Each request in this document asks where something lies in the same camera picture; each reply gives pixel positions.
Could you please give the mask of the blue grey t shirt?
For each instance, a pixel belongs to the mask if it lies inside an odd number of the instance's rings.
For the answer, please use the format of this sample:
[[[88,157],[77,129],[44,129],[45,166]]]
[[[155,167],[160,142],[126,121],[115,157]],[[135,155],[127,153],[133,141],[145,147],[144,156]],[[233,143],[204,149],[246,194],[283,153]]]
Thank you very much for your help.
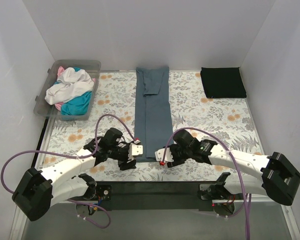
[[[143,145],[138,162],[155,161],[155,151],[173,141],[169,103],[169,67],[136,69],[135,137]]]

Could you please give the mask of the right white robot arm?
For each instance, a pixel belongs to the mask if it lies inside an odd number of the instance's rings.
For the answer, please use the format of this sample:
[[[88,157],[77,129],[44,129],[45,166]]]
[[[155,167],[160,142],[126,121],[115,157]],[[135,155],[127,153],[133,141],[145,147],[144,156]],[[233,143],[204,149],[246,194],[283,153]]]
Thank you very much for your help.
[[[201,190],[206,199],[221,200],[237,194],[266,195],[273,201],[291,206],[300,186],[300,172],[279,152],[272,155],[249,154],[229,150],[219,140],[198,140],[182,129],[173,136],[174,143],[157,151],[161,164],[176,167],[192,159],[198,163],[236,170],[222,173],[217,181]]]

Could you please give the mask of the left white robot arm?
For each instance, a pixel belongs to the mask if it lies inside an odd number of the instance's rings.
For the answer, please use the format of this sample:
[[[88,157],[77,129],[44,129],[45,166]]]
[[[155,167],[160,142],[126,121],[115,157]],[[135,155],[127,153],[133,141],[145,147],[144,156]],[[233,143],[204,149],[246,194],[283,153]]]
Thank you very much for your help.
[[[136,157],[143,154],[139,139],[122,141],[123,133],[110,128],[104,136],[92,139],[81,148],[75,158],[68,158],[52,166],[28,169],[12,194],[13,202],[30,221],[40,219],[49,208],[73,197],[93,199],[97,182],[85,173],[106,160],[118,161],[120,170],[132,169]]]

